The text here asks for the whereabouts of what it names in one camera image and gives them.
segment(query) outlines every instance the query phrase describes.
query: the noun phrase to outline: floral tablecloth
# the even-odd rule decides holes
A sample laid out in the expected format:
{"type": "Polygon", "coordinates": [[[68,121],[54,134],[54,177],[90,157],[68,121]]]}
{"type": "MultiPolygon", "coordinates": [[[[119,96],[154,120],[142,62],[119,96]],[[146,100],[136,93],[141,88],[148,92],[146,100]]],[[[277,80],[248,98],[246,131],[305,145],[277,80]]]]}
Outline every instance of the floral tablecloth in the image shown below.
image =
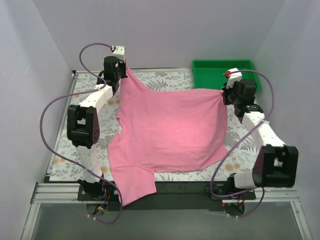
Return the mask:
{"type": "MultiPolygon", "coordinates": [[[[193,74],[190,71],[133,71],[148,88],[155,91],[186,91],[194,88],[193,74]]],[[[95,87],[96,78],[88,73],[80,73],[74,87],[74,92],[83,92],[95,87]]],[[[120,91],[109,99],[98,114],[100,126],[100,139],[97,143],[98,163],[104,177],[112,181],[112,173],[109,165],[107,146],[117,132],[118,121],[116,114],[119,106],[120,91]]],[[[76,95],[71,99],[71,104],[82,102],[88,95],[76,95]]],[[[234,115],[234,107],[227,106],[228,127],[224,139],[224,145],[229,150],[248,131],[240,124],[234,115]]],[[[79,161],[79,155],[71,141],[67,139],[67,124],[64,123],[63,131],[58,144],[58,153],[79,161]]],[[[231,173],[246,172],[252,170],[258,152],[251,137],[247,138],[228,157],[219,170],[216,180],[225,181],[231,173]]],[[[192,172],[168,172],[155,173],[156,181],[209,181],[218,163],[203,170],[192,172]]],[[[76,181],[81,179],[84,170],[60,157],[53,162],[50,181],[76,181]]]]}

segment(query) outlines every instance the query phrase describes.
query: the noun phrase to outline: green plastic tray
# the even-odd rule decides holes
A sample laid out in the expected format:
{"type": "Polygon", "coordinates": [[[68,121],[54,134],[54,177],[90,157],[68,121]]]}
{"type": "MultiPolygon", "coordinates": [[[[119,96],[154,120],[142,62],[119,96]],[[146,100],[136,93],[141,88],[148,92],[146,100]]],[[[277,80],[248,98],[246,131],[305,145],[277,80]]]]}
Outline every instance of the green plastic tray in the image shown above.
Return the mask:
{"type": "MultiPolygon", "coordinates": [[[[193,60],[193,78],[196,89],[218,89],[221,90],[227,82],[224,73],[233,68],[239,70],[254,70],[254,64],[250,60],[193,60]]],[[[253,72],[242,72],[243,79],[252,79],[256,82],[256,90],[260,90],[257,74],[253,72]]]]}

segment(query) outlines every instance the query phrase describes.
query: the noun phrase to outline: cable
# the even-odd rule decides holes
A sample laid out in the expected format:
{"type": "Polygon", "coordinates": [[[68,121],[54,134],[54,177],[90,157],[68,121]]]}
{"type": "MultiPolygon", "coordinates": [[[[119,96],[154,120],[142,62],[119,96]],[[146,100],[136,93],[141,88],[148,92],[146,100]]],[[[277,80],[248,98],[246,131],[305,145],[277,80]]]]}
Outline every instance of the cable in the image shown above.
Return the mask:
{"type": "MultiPolygon", "coordinates": [[[[272,112],[274,111],[274,108],[275,108],[275,91],[274,91],[274,88],[273,88],[270,80],[265,75],[263,75],[262,73],[260,73],[260,72],[258,72],[256,70],[251,70],[251,69],[243,69],[243,70],[233,71],[233,72],[230,72],[229,74],[235,74],[235,73],[241,73],[241,72],[255,73],[255,74],[260,75],[261,77],[263,77],[266,80],[266,82],[268,83],[268,85],[270,87],[270,90],[271,90],[271,108],[270,108],[269,113],[264,117],[264,119],[262,119],[246,135],[244,135],[236,144],[234,144],[232,146],[232,148],[226,153],[226,155],[223,157],[223,159],[218,164],[217,168],[215,169],[215,171],[214,171],[214,173],[212,175],[212,178],[211,178],[211,181],[210,181],[210,186],[209,186],[210,193],[215,198],[229,198],[229,197],[234,197],[234,196],[238,196],[238,195],[245,194],[245,193],[249,192],[249,190],[247,189],[247,190],[242,190],[242,191],[235,192],[235,193],[232,193],[232,194],[217,195],[213,191],[214,180],[215,180],[215,177],[216,177],[216,175],[218,173],[218,170],[221,168],[222,164],[226,161],[226,159],[230,156],[230,154],[239,146],[240,143],[242,143],[249,135],[251,135],[256,129],[258,129],[270,117],[270,115],[272,114],[272,112]]],[[[257,204],[256,207],[258,207],[260,205],[260,203],[262,202],[262,199],[264,198],[264,196],[265,196],[265,190],[263,189],[263,194],[262,194],[261,200],[259,201],[259,203],[257,204]]],[[[248,216],[249,214],[253,213],[254,210],[257,209],[256,207],[253,209],[253,211],[250,211],[250,212],[242,215],[241,217],[245,217],[245,216],[248,216]]]]}
{"type": "Polygon", "coordinates": [[[85,46],[84,48],[81,49],[81,51],[80,51],[80,53],[79,53],[79,60],[80,60],[81,65],[83,66],[83,68],[84,68],[85,70],[87,70],[88,73],[90,73],[91,75],[95,76],[96,78],[101,79],[101,80],[103,81],[104,85],[103,85],[100,89],[97,88],[97,89],[93,89],[93,90],[90,90],[90,91],[76,92],[76,93],[71,93],[71,94],[67,94],[67,95],[63,95],[63,96],[59,96],[59,97],[55,98],[54,100],[52,100],[51,102],[49,102],[49,103],[47,104],[47,106],[45,106],[45,108],[43,109],[43,112],[42,112],[41,117],[40,117],[40,126],[39,126],[39,127],[40,127],[41,139],[42,139],[44,145],[46,146],[46,148],[50,150],[50,152],[52,152],[53,154],[57,155],[58,157],[66,160],[66,161],[68,161],[68,162],[70,162],[70,163],[73,163],[73,164],[75,164],[75,165],[78,165],[79,167],[81,167],[81,168],[83,168],[84,170],[88,171],[90,174],[92,174],[92,175],[95,176],[96,178],[98,178],[98,179],[106,182],[107,184],[113,186],[113,187],[118,191],[119,200],[120,200],[120,209],[119,209],[119,214],[117,215],[117,217],[116,217],[114,220],[112,220],[112,221],[105,221],[105,220],[103,220],[103,219],[96,218],[96,217],[94,217],[94,216],[92,216],[92,215],[89,215],[89,217],[91,217],[92,219],[97,220],[97,221],[99,221],[99,222],[101,222],[101,223],[104,223],[104,224],[113,224],[113,223],[115,223],[115,222],[119,219],[119,217],[120,217],[120,215],[121,215],[121,213],[122,213],[122,210],[123,210],[123,205],[122,205],[123,199],[122,199],[122,194],[121,194],[119,188],[118,188],[114,183],[112,183],[111,181],[108,181],[108,180],[104,179],[103,177],[98,176],[97,174],[95,174],[94,172],[92,172],[90,169],[87,169],[87,168],[86,168],[84,165],[82,165],[81,163],[76,162],[76,161],[74,161],[74,160],[72,160],[72,159],[69,159],[69,158],[67,158],[67,157],[59,154],[59,153],[56,152],[55,150],[53,150],[53,149],[48,145],[48,143],[47,143],[47,141],[46,141],[46,139],[45,139],[44,129],[43,129],[43,122],[44,122],[45,113],[46,113],[46,111],[48,110],[48,108],[49,108],[53,103],[55,103],[56,101],[58,101],[58,100],[60,100],[60,99],[67,98],[67,97],[71,97],[71,96],[75,96],[75,95],[91,94],[91,93],[100,91],[101,89],[103,89],[103,88],[106,87],[106,85],[107,85],[106,80],[104,80],[101,76],[98,76],[98,75],[94,74],[93,72],[91,72],[91,71],[84,65],[84,63],[83,63],[83,61],[82,61],[82,54],[83,54],[84,50],[86,50],[87,48],[89,48],[89,47],[91,47],[91,46],[94,46],[94,45],[106,46],[106,47],[108,47],[108,48],[110,48],[110,49],[112,50],[112,46],[110,46],[110,45],[107,45],[107,44],[105,44],[105,43],[100,43],[100,42],[94,42],[94,43],[91,43],[91,44],[89,44],[89,45],[87,45],[87,46],[85,46]]]}

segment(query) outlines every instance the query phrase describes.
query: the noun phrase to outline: white wall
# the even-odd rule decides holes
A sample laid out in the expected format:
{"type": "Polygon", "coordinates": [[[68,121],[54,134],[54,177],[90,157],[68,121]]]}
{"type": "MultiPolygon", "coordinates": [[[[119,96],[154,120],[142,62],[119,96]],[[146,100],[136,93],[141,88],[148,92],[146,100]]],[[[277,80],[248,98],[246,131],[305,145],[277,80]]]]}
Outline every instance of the white wall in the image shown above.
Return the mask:
{"type": "MultiPolygon", "coordinates": [[[[126,47],[131,68],[190,68],[193,59],[256,56],[285,0],[33,0],[72,70],[92,42],[126,47]]],[[[84,54],[91,69],[110,54],[84,54]]]]}
{"type": "MultiPolygon", "coordinates": [[[[315,240],[320,239],[319,23],[319,0],[286,0],[254,59],[275,89],[270,124],[299,150],[295,186],[315,240]]],[[[269,107],[270,93],[261,83],[259,103],[269,107]]]]}
{"type": "MultiPolygon", "coordinates": [[[[17,240],[50,156],[40,114],[68,91],[71,72],[32,0],[1,0],[0,32],[0,239],[17,240]]],[[[54,105],[45,121],[52,145],[63,105],[54,105]]]]}

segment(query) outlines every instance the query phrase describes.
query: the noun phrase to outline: pink towel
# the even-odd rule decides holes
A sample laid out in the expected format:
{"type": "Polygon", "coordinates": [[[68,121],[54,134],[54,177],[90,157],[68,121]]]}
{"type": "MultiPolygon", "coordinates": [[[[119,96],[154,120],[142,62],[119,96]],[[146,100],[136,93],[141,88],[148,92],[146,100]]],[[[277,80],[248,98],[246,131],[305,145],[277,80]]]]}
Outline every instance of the pink towel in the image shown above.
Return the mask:
{"type": "Polygon", "coordinates": [[[207,168],[227,153],[221,90],[153,91],[128,69],[117,113],[122,132],[108,146],[123,205],[156,192],[154,173],[207,168]]]}

